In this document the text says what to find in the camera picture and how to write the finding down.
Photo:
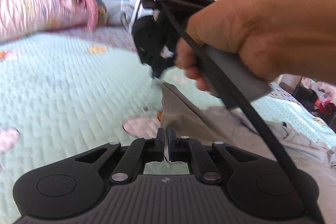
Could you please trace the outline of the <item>person's right hand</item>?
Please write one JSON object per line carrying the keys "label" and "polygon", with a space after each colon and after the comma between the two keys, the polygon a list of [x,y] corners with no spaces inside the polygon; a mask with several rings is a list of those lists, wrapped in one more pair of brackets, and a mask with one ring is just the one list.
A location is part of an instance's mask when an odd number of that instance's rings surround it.
{"label": "person's right hand", "polygon": [[237,53],[252,73],[335,84],[335,0],[219,0],[189,18],[198,44]]}

